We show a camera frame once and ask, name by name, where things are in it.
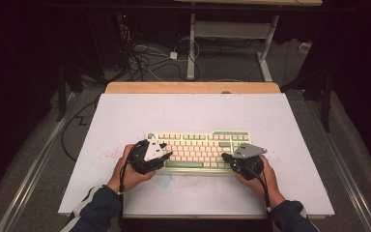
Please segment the wooden table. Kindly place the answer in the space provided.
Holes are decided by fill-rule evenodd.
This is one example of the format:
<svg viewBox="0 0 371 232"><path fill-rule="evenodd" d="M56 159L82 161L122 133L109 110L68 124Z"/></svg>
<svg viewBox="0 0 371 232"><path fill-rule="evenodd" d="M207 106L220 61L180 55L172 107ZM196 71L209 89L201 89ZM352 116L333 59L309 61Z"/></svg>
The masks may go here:
<svg viewBox="0 0 371 232"><path fill-rule="evenodd" d="M313 218L334 213L287 97L272 83L112 83L94 120L106 145L149 131L247 131L279 187ZM158 174L131 191L127 218L261 218L262 200L232 175Z"/></svg>

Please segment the white desk frame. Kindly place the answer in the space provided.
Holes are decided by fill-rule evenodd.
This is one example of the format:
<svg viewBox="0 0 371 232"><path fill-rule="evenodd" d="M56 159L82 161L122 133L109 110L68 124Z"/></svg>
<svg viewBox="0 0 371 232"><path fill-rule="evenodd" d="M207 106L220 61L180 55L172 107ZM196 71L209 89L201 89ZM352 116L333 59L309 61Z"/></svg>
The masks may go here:
<svg viewBox="0 0 371 232"><path fill-rule="evenodd" d="M311 7L321 7L323 0L177 0L187 2L191 7L203 4L248 7L271 7L274 10L301 10ZM196 58L200 46L195 38L225 38L264 40L265 45L261 52L256 54L257 63L266 82L272 82L271 73L267 64L267 56L271 41L279 20L279 14L273 14L270 22L234 22L196 19L196 13L190 15L189 23L189 50L187 58L187 80L195 80L197 74Z"/></svg>

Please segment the cream and green keyboard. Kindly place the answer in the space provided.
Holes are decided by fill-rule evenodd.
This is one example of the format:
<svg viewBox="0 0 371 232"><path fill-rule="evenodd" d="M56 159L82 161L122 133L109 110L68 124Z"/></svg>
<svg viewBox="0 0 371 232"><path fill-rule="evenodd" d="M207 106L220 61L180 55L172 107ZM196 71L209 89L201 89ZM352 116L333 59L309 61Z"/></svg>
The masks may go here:
<svg viewBox="0 0 371 232"><path fill-rule="evenodd" d="M247 131L149 132L147 139L165 143L165 153L172 152L160 169L166 173L229 174L230 164L222 154L232 155L242 143L250 143Z"/></svg>

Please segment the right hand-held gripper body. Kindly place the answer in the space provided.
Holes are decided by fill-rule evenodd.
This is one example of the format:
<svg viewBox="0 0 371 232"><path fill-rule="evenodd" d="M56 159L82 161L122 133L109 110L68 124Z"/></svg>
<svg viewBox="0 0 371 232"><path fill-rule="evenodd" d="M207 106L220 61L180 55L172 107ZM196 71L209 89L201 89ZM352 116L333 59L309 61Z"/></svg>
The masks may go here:
<svg viewBox="0 0 371 232"><path fill-rule="evenodd" d="M264 148L242 143L232 156L231 168L246 180L256 179L264 170L261 155L266 153Z"/></svg>

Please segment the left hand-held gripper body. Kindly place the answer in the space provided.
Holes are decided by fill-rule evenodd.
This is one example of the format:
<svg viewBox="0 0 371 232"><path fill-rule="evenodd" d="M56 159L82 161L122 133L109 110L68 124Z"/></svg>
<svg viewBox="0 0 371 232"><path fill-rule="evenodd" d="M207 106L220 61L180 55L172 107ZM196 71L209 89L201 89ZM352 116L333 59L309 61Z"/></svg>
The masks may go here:
<svg viewBox="0 0 371 232"><path fill-rule="evenodd" d="M166 155L154 137L151 140L139 141L128 155L128 162L132 168L143 175L161 169L165 160Z"/></svg>

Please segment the black stand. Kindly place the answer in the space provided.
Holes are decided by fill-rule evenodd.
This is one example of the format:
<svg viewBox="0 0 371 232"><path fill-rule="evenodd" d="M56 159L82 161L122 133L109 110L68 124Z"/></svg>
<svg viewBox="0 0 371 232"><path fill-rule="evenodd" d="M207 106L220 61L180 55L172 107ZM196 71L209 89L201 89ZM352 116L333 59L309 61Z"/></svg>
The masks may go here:
<svg viewBox="0 0 371 232"><path fill-rule="evenodd" d="M285 93L289 90L302 90L306 101L321 101L320 119L326 132L330 132L329 112L330 96L332 88L332 76L330 72L318 69L303 77L297 77L280 87L280 91Z"/></svg>
<svg viewBox="0 0 371 232"><path fill-rule="evenodd" d="M66 86L69 86L73 92L81 90L79 78L75 71L68 65L61 65L57 72L58 86L58 116L57 121L60 122L67 110L67 92Z"/></svg>

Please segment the metal floor rail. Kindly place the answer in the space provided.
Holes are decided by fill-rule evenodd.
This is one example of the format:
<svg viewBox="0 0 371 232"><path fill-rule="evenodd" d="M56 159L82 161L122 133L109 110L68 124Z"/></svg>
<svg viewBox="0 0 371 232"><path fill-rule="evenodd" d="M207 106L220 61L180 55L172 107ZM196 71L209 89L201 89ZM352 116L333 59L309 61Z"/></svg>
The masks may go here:
<svg viewBox="0 0 371 232"><path fill-rule="evenodd" d="M14 198L9 205L6 213L3 215L0 221L0 232L13 232L20 218L24 208L26 207L41 175L45 169L45 166L50 159L51 151L54 144L56 143L59 134L64 128L69 112L64 113L60 118L56 118L55 121L50 121L49 134L42 149L37 153L33 160L30 168L25 175L22 183L19 186Z"/></svg>
<svg viewBox="0 0 371 232"><path fill-rule="evenodd" d="M348 168L346 162L343 160L341 153L337 145L335 144L331 133L327 132L325 127L320 121L320 113L313 101L308 101L307 106L312 114L316 125L318 126L320 132L322 133L324 140L328 144L328 153L332 159L333 166L338 172L339 178L348 194L354 209L356 210L357 216L365 230L365 232L371 232L371 211L367 205L366 199L362 194L360 188L357 186L355 179L352 177L350 169Z"/></svg>

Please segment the person's right hand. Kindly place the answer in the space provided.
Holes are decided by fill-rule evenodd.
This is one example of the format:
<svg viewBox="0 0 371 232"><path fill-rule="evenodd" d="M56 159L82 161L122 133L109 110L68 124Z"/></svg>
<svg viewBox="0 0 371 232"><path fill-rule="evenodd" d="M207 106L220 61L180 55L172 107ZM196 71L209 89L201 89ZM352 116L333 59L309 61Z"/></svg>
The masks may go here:
<svg viewBox="0 0 371 232"><path fill-rule="evenodd" d="M261 155L261 160L264 164L264 170L259 178L247 181L238 173L235 176L242 185L250 188L258 197L269 202L271 208L275 208L285 201L285 197L279 190L275 172L270 166L268 159Z"/></svg>

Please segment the white board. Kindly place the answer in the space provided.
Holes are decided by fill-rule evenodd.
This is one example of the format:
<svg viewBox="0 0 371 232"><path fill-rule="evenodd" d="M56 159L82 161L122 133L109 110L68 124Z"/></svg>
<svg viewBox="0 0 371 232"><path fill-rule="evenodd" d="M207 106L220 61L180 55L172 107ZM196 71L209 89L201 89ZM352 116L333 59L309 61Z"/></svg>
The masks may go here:
<svg viewBox="0 0 371 232"><path fill-rule="evenodd" d="M104 94L59 211L109 180L125 145L151 131L247 131L266 149L282 194L312 218L333 215L328 194L282 94ZM262 218L263 201L232 175L158 173L125 195L128 218Z"/></svg>

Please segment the person's left hand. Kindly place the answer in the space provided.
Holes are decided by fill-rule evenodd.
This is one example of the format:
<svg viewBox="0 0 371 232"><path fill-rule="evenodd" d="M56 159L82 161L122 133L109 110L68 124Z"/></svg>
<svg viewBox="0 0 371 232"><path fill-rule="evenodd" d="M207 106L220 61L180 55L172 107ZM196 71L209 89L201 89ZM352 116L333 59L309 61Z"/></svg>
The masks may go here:
<svg viewBox="0 0 371 232"><path fill-rule="evenodd" d="M113 174L106 184L116 193L129 191L135 188L138 184L148 181L156 175L155 171L151 171L147 174L140 174L136 172L129 163L126 164L129 151L132 147L132 144L125 147L123 155L119 158Z"/></svg>

